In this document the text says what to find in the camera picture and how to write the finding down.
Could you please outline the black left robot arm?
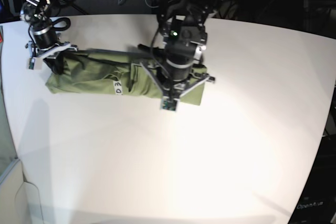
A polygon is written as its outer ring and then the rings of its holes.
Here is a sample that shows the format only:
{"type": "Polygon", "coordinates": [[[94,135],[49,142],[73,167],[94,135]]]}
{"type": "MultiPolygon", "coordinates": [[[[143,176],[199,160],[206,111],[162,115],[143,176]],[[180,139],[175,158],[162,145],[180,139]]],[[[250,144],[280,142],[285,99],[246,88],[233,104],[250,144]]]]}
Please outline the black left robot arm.
{"type": "Polygon", "coordinates": [[[141,66],[162,93],[162,108],[174,110],[181,98],[206,82],[208,73],[197,73],[207,46],[206,20],[216,14],[224,0],[166,0],[159,2],[158,28],[151,44],[138,45],[151,59],[141,66]]]}

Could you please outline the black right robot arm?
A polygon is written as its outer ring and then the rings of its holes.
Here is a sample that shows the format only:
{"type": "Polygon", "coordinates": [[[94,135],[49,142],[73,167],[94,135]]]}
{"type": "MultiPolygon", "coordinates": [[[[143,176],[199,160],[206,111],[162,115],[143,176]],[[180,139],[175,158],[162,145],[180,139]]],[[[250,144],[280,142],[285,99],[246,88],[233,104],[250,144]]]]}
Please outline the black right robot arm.
{"type": "Polygon", "coordinates": [[[29,25],[30,40],[28,69],[33,70],[38,60],[44,62],[57,75],[64,72],[64,52],[76,51],[78,47],[70,42],[60,41],[60,32],[70,28],[67,17],[51,20],[52,8],[58,0],[26,0],[20,11],[20,19],[29,25]]]}

